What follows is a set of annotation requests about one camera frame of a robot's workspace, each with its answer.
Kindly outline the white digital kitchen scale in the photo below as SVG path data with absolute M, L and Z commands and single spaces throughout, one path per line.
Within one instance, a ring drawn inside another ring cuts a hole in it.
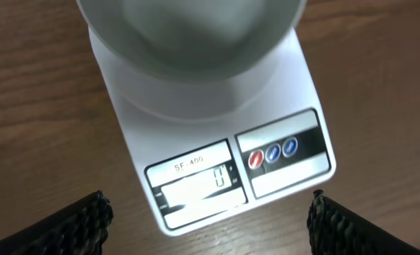
M 159 229 L 179 236 L 330 179 L 336 159 L 297 34 L 258 66 L 191 85 L 147 76 L 90 33 Z

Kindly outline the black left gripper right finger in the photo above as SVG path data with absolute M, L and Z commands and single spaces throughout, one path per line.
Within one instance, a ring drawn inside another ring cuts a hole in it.
M 313 255 L 420 255 L 403 242 L 315 190 L 307 217 Z

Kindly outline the white round bowl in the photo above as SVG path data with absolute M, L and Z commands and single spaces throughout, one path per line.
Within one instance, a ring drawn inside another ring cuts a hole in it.
M 116 56 L 153 77 L 215 81 L 262 60 L 296 26 L 303 0 L 78 0 Z

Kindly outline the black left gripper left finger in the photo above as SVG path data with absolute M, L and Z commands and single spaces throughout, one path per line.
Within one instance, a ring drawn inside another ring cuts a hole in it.
M 0 240 L 0 254 L 101 255 L 113 218 L 109 199 L 96 191 Z

